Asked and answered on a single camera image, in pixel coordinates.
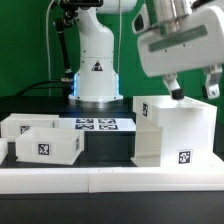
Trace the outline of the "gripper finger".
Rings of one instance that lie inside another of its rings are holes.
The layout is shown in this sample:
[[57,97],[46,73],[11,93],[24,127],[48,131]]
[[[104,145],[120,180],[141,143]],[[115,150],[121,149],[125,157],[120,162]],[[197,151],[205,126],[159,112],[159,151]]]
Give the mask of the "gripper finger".
[[173,100],[182,100],[184,98],[184,92],[177,82],[176,73],[164,75],[162,80]]
[[222,77],[222,66],[214,64],[204,69],[206,76],[205,84],[202,88],[203,96],[208,99],[216,99],[220,96],[219,82]]

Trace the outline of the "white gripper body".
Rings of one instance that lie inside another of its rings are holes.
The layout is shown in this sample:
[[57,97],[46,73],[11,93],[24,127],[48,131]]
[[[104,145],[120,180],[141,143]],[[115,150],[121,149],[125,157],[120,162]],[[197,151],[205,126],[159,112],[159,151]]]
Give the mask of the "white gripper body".
[[149,77],[224,64],[224,0],[145,1],[150,28],[137,48]]

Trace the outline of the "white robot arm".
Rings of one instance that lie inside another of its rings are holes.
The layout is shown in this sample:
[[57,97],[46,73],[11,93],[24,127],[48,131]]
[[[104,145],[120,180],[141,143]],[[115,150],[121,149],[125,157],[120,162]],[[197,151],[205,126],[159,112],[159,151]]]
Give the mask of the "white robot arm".
[[[119,99],[118,75],[113,69],[113,33],[97,15],[132,10],[137,0],[60,0],[63,24],[75,23],[80,35],[80,68],[74,77],[75,99],[110,102]],[[141,66],[149,77],[160,76],[171,98],[184,93],[179,72],[203,68],[203,94],[220,96],[224,65],[224,0],[143,0],[132,22],[138,36]]]

